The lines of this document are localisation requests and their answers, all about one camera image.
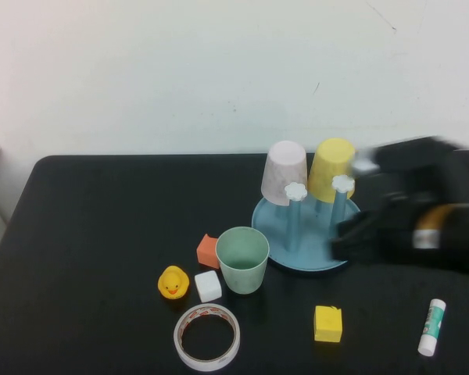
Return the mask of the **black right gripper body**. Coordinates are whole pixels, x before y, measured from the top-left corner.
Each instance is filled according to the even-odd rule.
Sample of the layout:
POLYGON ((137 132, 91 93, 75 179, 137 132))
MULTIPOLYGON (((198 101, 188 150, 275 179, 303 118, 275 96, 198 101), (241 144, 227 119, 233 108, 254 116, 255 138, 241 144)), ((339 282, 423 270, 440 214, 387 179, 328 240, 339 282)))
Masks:
POLYGON ((374 231, 374 261, 376 263, 416 265, 413 247, 414 206, 403 193, 385 196, 377 211, 374 231))

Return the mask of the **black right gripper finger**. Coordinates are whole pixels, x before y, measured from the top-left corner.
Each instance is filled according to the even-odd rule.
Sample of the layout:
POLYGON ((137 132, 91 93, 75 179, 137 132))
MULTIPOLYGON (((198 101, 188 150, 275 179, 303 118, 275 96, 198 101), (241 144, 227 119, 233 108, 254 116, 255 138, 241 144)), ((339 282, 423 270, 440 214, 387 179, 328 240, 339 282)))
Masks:
POLYGON ((377 242, 372 237, 331 239, 331 257, 338 261, 375 263, 380 260, 377 242))
POLYGON ((377 211, 357 212, 338 224, 337 238, 356 238, 370 233, 377 228, 380 216, 377 211))

